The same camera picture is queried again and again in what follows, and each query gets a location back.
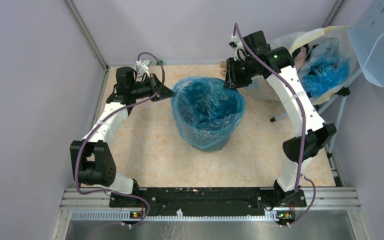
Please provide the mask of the blue plastic trash bag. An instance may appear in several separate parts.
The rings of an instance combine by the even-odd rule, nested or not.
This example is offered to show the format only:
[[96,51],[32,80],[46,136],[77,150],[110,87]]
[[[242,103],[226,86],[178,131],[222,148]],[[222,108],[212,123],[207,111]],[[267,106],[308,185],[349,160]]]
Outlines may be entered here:
[[232,134],[246,110],[246,100],[236,89],[223,88],[220,78],[192,76],[173,86],[172,116],[179,136],[188,144],[194,139],[213,141]]

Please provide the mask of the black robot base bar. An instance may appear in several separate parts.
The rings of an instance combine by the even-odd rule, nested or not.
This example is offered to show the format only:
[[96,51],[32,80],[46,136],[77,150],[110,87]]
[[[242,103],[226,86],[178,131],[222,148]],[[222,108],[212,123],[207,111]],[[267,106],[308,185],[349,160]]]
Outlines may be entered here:
[[186,217],[262,216],[269,210],[304,208],[303,190],[284,193],[273,187],[148,187],[136,188],[136,198],[111,194],[111,208],[137,208],[148,216],[174,216],[181,210]]

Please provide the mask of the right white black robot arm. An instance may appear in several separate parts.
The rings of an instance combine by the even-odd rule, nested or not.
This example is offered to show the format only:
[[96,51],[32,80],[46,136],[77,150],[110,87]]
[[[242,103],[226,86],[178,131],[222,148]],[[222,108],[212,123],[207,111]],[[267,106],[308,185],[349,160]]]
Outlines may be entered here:
[[223,88],[239,89],[263,77],[273,88],[289,117],[295,136],[282,144],[287,160],[274,182],[273,200],[287,206],[300,188],[301,179],[312,159],[337,132],[318,114],[298,76],[292,52],[284,46],[271,48],[262,31],[242,36],[234,29],[229,45],[234,57],[226,60]]

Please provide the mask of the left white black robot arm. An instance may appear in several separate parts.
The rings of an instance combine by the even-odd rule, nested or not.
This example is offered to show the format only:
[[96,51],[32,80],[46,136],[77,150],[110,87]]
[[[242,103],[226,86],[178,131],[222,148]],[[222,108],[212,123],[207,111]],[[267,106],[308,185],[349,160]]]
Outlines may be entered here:
[[138,70],[129,66],[116,70],[116,83],[102,114],[85,137],[74,140],[69,148],[76,188],[84,184],[98,186],[105,192],[119,192],[121,200],[129,207],[140,202],[141,194],[134,189],[134,179],[117,172],[110,145],[133,107],[175,95],[156,74],[144,73],[142,80],[137,81],[138,74]]

